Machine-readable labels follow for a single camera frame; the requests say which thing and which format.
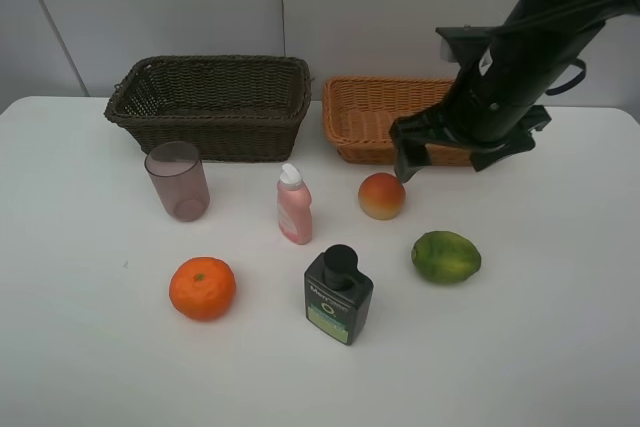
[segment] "bottle label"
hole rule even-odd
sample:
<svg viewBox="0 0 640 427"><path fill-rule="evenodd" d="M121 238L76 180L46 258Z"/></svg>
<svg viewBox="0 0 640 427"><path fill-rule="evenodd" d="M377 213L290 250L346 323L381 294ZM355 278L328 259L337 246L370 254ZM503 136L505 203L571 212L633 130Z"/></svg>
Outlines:
<svg viewBox="0 0 640 427"><path fill-rule="evenodd" d="M293 223L293 220L291 220L291 217L289 217L289 214L281 204L278 204L278 222L283 231L298 235L296 224Z"/></svg>
<svg viewBox="0 0 640 427"><path fill-rule="evenodd" d="M320 330L346 344L353 315L349 305L307 281L307 318Z"/></svg>

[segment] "peach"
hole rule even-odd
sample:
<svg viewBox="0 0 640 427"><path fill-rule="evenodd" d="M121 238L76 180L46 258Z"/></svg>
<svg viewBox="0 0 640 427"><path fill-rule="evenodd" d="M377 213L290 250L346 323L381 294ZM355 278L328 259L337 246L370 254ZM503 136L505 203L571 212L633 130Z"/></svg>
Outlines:
<svg viewBox="0 0 640 427"><path fill-rule="evenodd" d="M404 186L395 176L374 174L360 186L358 200L369 217L391 220L402 211L406 195Z"/></svg>

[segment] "white wall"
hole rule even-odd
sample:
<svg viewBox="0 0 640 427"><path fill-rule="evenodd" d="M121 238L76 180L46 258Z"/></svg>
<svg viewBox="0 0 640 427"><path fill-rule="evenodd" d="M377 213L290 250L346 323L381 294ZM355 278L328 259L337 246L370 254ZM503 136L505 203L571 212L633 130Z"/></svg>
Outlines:
<svg viewBox="0 0 640 427"><path fill-rule="evenodd" d="M282 55L281 0L44 0L91 95L144 57Z"/></svg>
<svg viewBox="0 0 640 427"><path fill-rule="evenodd" d="M284 0L288 55L306 59L315 96L332 75L450 77L436 27L502 24L518 0ZM588 80L556 105L624 106L640 119L640 19L618 19L582 56Z"/></svg>
<svg viewBox="0 0 640 427"><path fill-rule="evenodd" d="M38 0L0 0L0 113L29 95L83 95Z"/></svg>

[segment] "black bottle cap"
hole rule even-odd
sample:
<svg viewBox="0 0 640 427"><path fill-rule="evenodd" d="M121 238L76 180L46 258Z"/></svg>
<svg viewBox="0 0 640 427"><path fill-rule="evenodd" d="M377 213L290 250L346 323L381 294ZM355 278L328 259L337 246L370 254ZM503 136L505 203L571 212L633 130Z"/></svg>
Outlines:
<svg viewBox="0 0 640 427"><path fill-rule="evenodd" d="M351 247L334 245L324 253L324 283L330 289L350 289L357 272L358 254Z"/></svg>

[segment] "green label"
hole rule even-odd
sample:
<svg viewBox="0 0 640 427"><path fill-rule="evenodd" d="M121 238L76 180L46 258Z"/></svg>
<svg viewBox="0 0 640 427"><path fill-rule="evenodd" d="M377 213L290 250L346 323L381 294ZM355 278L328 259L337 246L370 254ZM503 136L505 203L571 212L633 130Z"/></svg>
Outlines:
<svg viewBox="0 0 640 427"><path fill-rule="evenodd" d="M313 322L320 330L323 330L331 337L342 342L343 344L347 343L349 332L345 330L344 324L341 324L336 319L328 316L320 309L318 309L315 305L310 305L307 308L307 316L309 317L309 320Z"/></svg>

